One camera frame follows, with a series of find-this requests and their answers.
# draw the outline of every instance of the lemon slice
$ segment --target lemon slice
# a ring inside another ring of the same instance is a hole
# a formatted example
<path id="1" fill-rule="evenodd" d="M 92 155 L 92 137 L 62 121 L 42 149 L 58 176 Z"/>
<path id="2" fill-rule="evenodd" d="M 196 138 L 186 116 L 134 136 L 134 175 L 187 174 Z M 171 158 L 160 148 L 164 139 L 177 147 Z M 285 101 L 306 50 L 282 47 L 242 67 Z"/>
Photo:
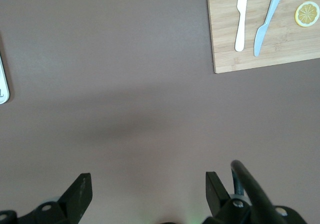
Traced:
<path id="1" fill-rule="evenodd" d="M 298 25 L 309 27 L 318 20 L 319 15 L 319 6 L 314 2 L 308 1 L 297 8 L 294 18 Z"/>

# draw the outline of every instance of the white plastic knife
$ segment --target white plastic knife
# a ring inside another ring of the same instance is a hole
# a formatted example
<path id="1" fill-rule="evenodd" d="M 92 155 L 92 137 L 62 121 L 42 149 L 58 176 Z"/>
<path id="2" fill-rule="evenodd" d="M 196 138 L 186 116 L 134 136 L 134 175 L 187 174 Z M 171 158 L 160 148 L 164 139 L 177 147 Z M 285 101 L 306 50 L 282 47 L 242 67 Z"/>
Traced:
<path id="1" fill-rule="evenodd" d="M 238 25 L 238 31 L 235 38 L 235 50 L 240 52 L 244 50 L 244 44 L 245 44 L 245 20 L 246 20 L 246 7 L 247 7 L 247 1 L 248 0 L 238 0 L 238 3 L 236 5 L 239 13 L 239 25 Z"/>
<path id="2" fill-rule="evenodd" d="M 4 72 L 4 67 L 0 57 L 0 104 L 5 103 L 9 99 L 9 89 Z"/>
<path id="3" fill-rule="evenodd" d="M 263 25 L 261 25 L 255 35 L 255 40 L 254 40 L 254 56 L 259 56 L 260 50 L 261 50 L 261 45 L 262 42 L 264 41 L 265 34 L 267 32 L 267 29 L 269 27 L 270 21 L 272 16 L 274 15 L 276 8 L 279 4 L 280 0 L 271 0 L 268 12 L 266 14 L 265 22 Z"/>

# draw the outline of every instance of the bamboo cutting board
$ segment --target bamboo cutting board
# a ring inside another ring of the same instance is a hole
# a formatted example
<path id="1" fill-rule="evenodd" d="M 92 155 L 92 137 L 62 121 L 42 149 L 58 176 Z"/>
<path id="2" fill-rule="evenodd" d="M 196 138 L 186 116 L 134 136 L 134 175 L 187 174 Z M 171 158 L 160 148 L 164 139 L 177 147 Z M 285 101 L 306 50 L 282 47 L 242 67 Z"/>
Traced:
<path id="1" fill-rule="evenodd" d="M 311 1 L 320 6 L 320 0 Z M 237 2 L 208 0 L 216 73 L 320 58 L 320 19 L 307 28 L 295 22 L 296 9 L 306 0 L 280 0 L 258 57 L 254 56 L 255 34 L 264 23 L 270 0 L 247 0 L 245 48 L 242 52 L 235 51 L 239 23 Z"/>

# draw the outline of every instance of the white plate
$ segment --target white plate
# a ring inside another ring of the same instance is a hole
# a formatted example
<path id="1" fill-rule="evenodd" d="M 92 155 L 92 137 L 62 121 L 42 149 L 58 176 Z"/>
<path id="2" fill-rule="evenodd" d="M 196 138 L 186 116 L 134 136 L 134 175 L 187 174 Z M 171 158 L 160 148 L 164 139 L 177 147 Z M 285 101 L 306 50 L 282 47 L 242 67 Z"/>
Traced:
<path id="1" fill-rule="evenodd" d="M 4 67 L 0 57 L 0 104 L 5 103 L 9 99 L 9 89 L 4 72 Z"/>

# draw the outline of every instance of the screw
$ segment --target screw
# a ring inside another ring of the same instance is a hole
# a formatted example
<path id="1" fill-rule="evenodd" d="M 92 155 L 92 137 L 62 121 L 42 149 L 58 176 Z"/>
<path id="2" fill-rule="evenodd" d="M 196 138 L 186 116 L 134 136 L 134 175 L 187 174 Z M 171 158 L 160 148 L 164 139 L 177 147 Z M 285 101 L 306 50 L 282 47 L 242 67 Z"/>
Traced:
<path id="1" fill-rule="evenodd" d="M 287 216 L 287 215 L 288 215 L 288 213 L 286 212 L 286 210 L 283 209 L 283 208 L 281 208 L 281 207 L 277 207 L 277 208 L 276 208 L 276 211 L 277 211 L 280 215 L 282 215 L 282 216 Z"/>
<path id="2" fill-rule="evenodd" d="M 7 214 L 2 214 L 2 215 L 0 215 L 0 220 L 4 220 L 4 219 L 6 219 L 7 217 L 8 217 Z"/>
<path id="3" fill-rule="evenodd" d="M 49 210 L 51 208 L 51 205 L 45 205 L 42 207 L 42 211 L 46 211 L 46 210 Z"/>
<path id="4" fill-rule="evenodd" d="M 244 207 L 243 202 L 240 200 L 234 200 L 233 202 L 234 202 L 234 206 L 236 206 L 236 207 L 239 207 L 239 208 Z"/>

